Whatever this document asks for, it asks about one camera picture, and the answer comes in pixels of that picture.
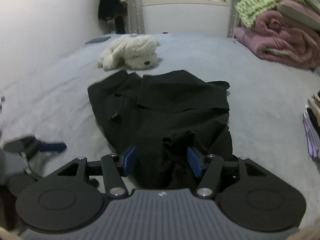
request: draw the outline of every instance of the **purple fabric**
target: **purple fabric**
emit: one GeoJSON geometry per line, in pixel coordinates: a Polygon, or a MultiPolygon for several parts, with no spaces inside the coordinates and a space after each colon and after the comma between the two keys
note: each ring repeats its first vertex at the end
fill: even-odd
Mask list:
{"type": "Polygon", "coordinates": [[[307,111],[303,113],[303,124],[307,135],[309,156],[313,159],[319,158],[319,136],[311,124],[307,111]]]}

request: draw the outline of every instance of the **white plush dog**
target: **white plush dog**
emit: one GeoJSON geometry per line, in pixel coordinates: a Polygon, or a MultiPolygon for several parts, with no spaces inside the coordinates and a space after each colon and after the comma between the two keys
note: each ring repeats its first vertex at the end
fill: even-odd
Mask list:
{"type": "Polygon", "coordinates": [[[160,43],[151,35],[122,35],[100,54],[98,67],[115,69],[124,60],[133,70],[151,68],[157,62],[158,46],[160,43]]]}

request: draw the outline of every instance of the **black garment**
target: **black garment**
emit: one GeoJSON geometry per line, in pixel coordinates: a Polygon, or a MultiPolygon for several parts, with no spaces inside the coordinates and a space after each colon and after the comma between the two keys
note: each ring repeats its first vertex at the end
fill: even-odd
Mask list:
{"type": "Polygon", "coordinates": [[[127,14],[127,4],[120,0],[100,0],[98,18],[115,19],[117,34],[125,34],[123,16],[127,14]]]}
{"type": "Polygon", "coordinates": [[[320,137],[320,127],[318,126],[318,121],[315,114],[312,112],[311,108],[307,108],[307,112],[313,128],[316,130],[318,136],[320,137]]]}
{"type": "Polygon", "coordinates": [[[187,147],[225,160],[232,155],[227,82],[203,82],[180,70],[159,76],[119,71],[93,84],[93,112],[118,153],[138,148],[134,178],[143,188],[190,188],[199,181],[187,147]]]}

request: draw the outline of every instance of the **gray bed sheet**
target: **gray bed sheet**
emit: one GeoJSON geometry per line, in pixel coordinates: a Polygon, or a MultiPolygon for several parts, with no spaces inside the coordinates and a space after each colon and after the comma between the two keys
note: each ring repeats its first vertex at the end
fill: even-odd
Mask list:
{"type": "MultiPolygon", "coordinates": [[[[262,61],[225,37],[156,37],[161,42],[159,64],[138,74],[185,69],[204,81],[228,81],[234,154],[251,158],[300,190],[307,200],[301,227],[313,223],[320,214],[320,175],[319,166],[308,156],[302,113],[307,98],[320,89],[320,76],[262,61]]],[[[95,121],[87,88],[117,71],[97,67],[98,55],[115,38],[86,45],[4,88],[2,142],[32,133],[68,145],[60,155],[39,154],[34,159],[32,166],[41,174],[78,156],[93,161],[113,152],[95,121]]],[[[136,187],[132,179],[124,181],[128,189],[136,187]]]]}

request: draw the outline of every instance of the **blue gripper pad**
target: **blue gripper pad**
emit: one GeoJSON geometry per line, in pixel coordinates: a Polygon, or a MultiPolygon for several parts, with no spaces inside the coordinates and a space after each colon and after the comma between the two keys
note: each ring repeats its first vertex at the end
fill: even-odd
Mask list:
{"type": "Polygon", "coordinates": [[[130,152],[127,154],[127,156],[124,159],[123,171],[126,176],[128,176],[131,173],[131,171],[136,163],[137,157],[138,157],[137,156],[137,147],[133,146],[131,148],[130,152]]]}
{"type": "Polygon", "coordinates": [[[187,159],[188,163],[191,166],[193,174],[196,176],[196,178],[201,178],[203,174],[203,169],[201,167],[200,159],[191,147],[188,147],[187,149],[187,159]]]}
{"type": "Polygon", "coordinates": [[[39,152],[63,152],[67,145],[65,143],[40,143],[38,146],[39,152]]]}

